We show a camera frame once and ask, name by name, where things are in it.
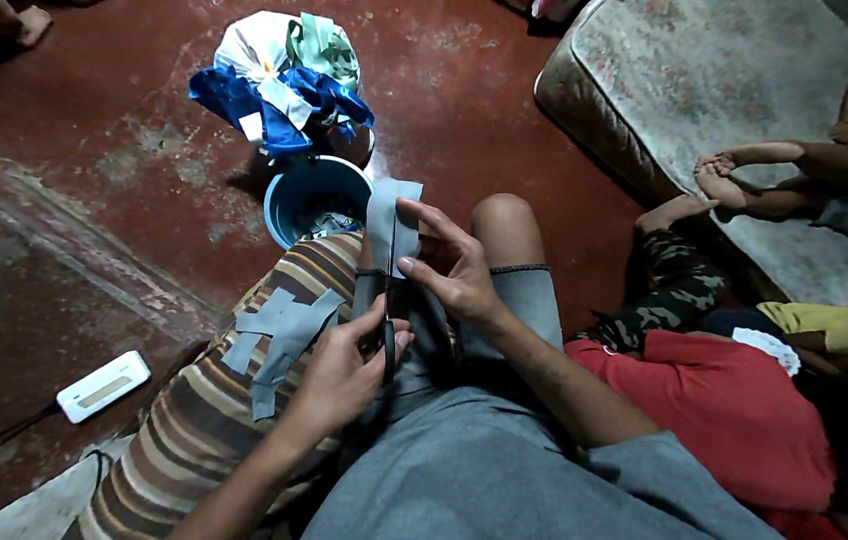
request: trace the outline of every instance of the red shirt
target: red shirt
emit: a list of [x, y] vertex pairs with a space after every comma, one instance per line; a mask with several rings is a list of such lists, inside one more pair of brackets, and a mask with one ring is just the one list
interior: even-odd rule
[[741, 501], [820, 512], [837, 467], [817, 409], [777, 360], [742, 343], [652, 330], [644, 360], [583, 339], [568, 356], [672, 431]]

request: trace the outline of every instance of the mattress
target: mattress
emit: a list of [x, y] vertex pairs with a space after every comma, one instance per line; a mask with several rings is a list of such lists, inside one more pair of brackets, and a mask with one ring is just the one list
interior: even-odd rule
[[[663, 201], [698, 192], [696, 159], [819, 141], [848, 81], [848, 28], [819, 0], [594, 0], [538, 77], [541, 107], [622, 179]], [[792, 165], [740, 176], [772, 187]], [[806, 219], [712, 213], [765, 297], [848, 305], [848, 237]]]

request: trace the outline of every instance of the blue bucket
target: blue bucket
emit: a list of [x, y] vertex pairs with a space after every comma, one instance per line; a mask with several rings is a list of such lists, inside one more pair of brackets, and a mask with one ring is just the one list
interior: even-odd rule
[[287, 250], [307, 232], [298, 226], [298, 215], [311, 211], [315, 198], [339, 195], [350, 199], [358, 215], [349, 217], [366, 222], [373, 191], [367, 175], [349, 161], [333, 155], [319, 155], [316, 161], [296, 160], [267, 188], [263, 218], [270, 235]]

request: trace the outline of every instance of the camouflage pants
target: camouflage pants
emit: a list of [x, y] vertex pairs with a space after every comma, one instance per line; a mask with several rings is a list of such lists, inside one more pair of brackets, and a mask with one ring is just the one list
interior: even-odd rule
[[654, 290], [614, 315], [594, 311], [598, 323], [569, 341], [590, 339], [618, 353], [642, 351], [648, 332], [693, 323], [727, 295], [727, 276], [676, 232], [654, 230], [644, 237], [642, 248]]

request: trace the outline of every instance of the scissor handle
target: scissor handle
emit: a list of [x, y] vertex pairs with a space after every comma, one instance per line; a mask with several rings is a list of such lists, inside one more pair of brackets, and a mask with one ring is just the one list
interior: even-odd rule
[[397, 368], [397, 349], [394, 341], [394, 321], [383, 322], [383, 383], [390, 385], [394, 381]]

